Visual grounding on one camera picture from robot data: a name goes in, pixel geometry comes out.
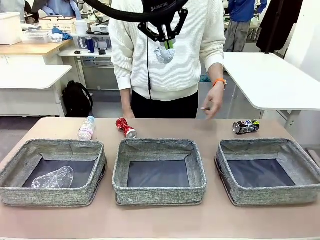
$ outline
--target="table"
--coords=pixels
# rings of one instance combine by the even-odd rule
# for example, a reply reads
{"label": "table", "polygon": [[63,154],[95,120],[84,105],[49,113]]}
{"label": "table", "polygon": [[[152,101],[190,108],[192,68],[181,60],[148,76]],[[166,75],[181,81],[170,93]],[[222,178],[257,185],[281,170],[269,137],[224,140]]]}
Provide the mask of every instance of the table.
{"label": "table", "polygon": [[71,66],[4,65],[0,77],[0,110],[2,114],[65,116],[60,79]]}
{"label": "table", "polygon": [[105,53],[105,55],[99,55],[98,50],[89,53],[87,49],[77,49],[71,45],[60,51],[58,55],[66,63],[75,63],[73,75],[77,75],[79,82],[87,89],[118,91],[114,65],[111,62],[112,50],[105,50]]}
{"label": "table", "polygon": [[60,43],[27,44],[19,42],[14,45],[0,45],[0,55],[48,56],[55,50],[68,46],[72,40]]}
{"label": "table", "polygon": [[[76,139],[83,119],[43,118],[0,163],[30,139]],[[236,207],[229,201],[214,164],[217,144],[234,138],[291,138],[275,121],[262,119],[260,130],[232,132],[233,119],[129,119],[141,138],[194,140],[207,178],[197,206],[118,206],[112,187],[116,154],[123,133],[116,119],[96,119],[94,140],[104,143],[107,170],[88,207],[32,208],[0,204],[0,237],[24,239],[88,238],[307,238],[319,237],[320,203],[297,206]]]}
{"label": "table", "polygon": [[62,91],[79,77],[58,53],[72,42],[0,45],[0,116],[65,116]]}
{"label": "table", "polygon": [[320,83],[274,54],[226,52],[224,68],[236,84],[228,118],[239,89],[254,108],[281,111],[288,130],[300,111],[320,110]]}
{"label": "table", "polygon": [[1,68],[0,89],[48,89],[71,70],[71,66],[45,65],[36,71],[28,66]]}

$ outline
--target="red can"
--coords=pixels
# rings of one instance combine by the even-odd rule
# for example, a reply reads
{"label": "red can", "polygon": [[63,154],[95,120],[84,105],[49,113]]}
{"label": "red can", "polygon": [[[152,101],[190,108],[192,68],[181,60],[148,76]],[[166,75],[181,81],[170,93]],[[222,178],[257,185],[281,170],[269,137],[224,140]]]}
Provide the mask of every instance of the red can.
{"label": "red can", "polygon": [[127,139],[135,139],[137,137],[137,131],[128,125],[125,118],[121,117],[116,122],[115,125],[118,129],[123,130],[123,134]]}

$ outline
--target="plastic bottle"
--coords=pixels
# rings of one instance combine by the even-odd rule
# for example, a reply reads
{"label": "plastic bottle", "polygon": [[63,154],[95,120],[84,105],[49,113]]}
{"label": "plastic bottle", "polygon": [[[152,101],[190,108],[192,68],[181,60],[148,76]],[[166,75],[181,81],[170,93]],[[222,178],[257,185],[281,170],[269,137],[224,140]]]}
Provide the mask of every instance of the plastic bottle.
{"label": "plastic bottle", "polygon": [[78,132],[78,140],[90,141],[95,131],[95,118],[93,116],[88,116],[86,120],[83,121],[82,126]]}

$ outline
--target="black cable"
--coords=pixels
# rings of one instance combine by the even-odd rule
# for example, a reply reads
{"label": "black cable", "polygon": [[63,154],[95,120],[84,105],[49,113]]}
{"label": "black cable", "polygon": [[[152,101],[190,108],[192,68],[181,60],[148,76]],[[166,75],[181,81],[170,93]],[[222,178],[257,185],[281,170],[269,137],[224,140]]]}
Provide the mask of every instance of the black cable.
{"label": "black cable", "polygon": [[112,63],[109,63],[109,64],[107,64],[107,65],[101,65],[101,64],[97,64],[97,63],[95,63],[95,62],[92,62],[94,65],[97,65],[97,66],[101,66],[101,67],[108,67],[108,66],[111,66],[112,65]]}
{"label": "black cable", "polygon": [[149,96],[151,99],[151,78],[150,78],[150,72],[149,72],[149,38],[146,37],[146,67],[148,68],[148,90],[149,90]]}
{"label": "black cable", "polygon": [[116,10],[112,7],[104,5],[98,0],[83,0],[97,11],[107,15],[108,17],[130,23],[147,23],[159,21],[159,19],[167,19],[169,15],[174,15],[179,11],[189,0],[176,0],[174,3],[162,8],[161,10],[149,13],[135,13],[128,11]]}
{"label": "black cable", "polygon": [[101,17],[97,17],[95,11],[93,11],[93,14],[94,14],[95,18],[98,20],[99,24],[101,24],[102,23],[102,21],[100,19]]}

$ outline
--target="white storage box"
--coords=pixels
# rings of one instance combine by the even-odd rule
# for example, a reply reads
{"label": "white storage box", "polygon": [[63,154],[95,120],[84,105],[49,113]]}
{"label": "white storage box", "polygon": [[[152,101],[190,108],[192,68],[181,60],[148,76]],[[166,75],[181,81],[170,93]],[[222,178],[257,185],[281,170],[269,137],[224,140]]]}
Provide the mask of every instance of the white storage box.
{"label": "white storage box", "polygon": [[109,35],[71,34],[71,37],[73,37],[74,45],[77,49],[88,49],[86,44],[87,37],[92,38],[95,49],[111,49]]}
{"label": "white storage box", "polygon": [[46,16],[39,19],[39,24],[43,30],[57,28],[67,34],[76,32],[76,18],[74,16]]}
{"label": "white storage box", "polygon": [[50,42],[51,32],[47,30],[30,30],[22,33],[24,44],[47,44]]}
{"label": "white storage box", "polygon": [[21,42],[19,12],[0,13],[0,45],[13,45]]}

